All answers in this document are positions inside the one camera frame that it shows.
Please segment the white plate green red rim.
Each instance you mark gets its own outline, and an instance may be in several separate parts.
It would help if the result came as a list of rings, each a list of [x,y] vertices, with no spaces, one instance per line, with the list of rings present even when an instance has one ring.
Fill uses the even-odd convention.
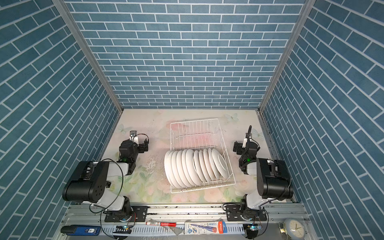
[[[170,153],[170,161],[171,161],[171,173],[173,175],[173,179],[175,180],[175,186],[178,189],[186,188],[187,186],[182,181],[179,175],[179,169],[177,167],[177,151],[171,151]]]

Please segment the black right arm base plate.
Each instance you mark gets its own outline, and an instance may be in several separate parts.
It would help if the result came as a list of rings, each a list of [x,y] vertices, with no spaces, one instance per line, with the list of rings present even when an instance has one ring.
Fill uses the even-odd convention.
[[[226,212],[227,220],[229,222],[240,221],[267,221],[267,212],[265,210],[253,210],[245,208],[244,210],[239,205],[224,205],[224,211]]]

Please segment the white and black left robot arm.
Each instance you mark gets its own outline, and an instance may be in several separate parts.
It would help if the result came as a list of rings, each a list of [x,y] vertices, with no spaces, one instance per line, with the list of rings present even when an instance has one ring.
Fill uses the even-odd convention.
[[[139,154],[148,151],[149,137],[139,143],[139,134],[133,132],[119,147],[119,159],[99,162],[81,161],[65,185],[62,197],[68,202],[89,202],[101,208],[106,221],[129,222],[135,216],[128,197],[109,190],[110,177],[125,177],[133,173]]]

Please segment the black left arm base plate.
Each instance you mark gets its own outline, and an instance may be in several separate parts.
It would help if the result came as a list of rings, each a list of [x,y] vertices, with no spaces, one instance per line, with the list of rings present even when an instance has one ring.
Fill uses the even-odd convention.
[[[145,222],[148,213],[148,206],[131,206],[128,211],[105,211],[106,223],[122,223],[123,220],[133,222]]]

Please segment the white wire dish rack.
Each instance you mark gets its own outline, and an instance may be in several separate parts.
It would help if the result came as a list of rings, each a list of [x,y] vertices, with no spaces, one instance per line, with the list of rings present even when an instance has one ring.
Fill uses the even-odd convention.
[[[219,187],[227,187],[233,186],[236,183],[235,175],[233,173],[233,168],[231,165],[222,129],[218,119],[174,122],[171,123],[170,134],[171,146],[169,151],[178,152],[177,167],[179,169],[179,175],[184,184],[187,186],[186,188],[182,189],[176,189],[171,186],[171,193],[175,194]],[[223,177],[221,176],[219,180],[211,180],[210,183],[205,182],[201,183],[200,186],[193,186],[189,183],[187,177],[184,174],[182,166],[182,153],[185,149],[191,149],[193,151],[203,151],[205,148],[216,149],[224,157],[230,176],[227,179],[223,179]]]

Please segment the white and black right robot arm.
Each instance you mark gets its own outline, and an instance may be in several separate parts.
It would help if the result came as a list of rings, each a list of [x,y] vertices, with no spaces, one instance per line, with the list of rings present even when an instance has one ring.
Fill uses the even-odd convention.
[[[233,151],[240,156],[239,168],[245,175],[256,177],[256,190],[246,194],[241,202],[241,211],[260,210],[264,205],[277,200],[291,199],[294,186],[285,161],[258,158],[260,149],[256,142],[235,142]]]

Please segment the white plate green rim text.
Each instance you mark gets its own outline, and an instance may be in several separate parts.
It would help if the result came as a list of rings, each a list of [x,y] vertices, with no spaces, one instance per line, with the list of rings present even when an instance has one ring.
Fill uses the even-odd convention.
[[[173,154],[173,151],[167,151],[165,155],[164,166],[165,166],[166,177],[173,188],[181,189],[182,186],[179,185],[179,183],[176,181],[176,178],[173,174],[172,154]]]

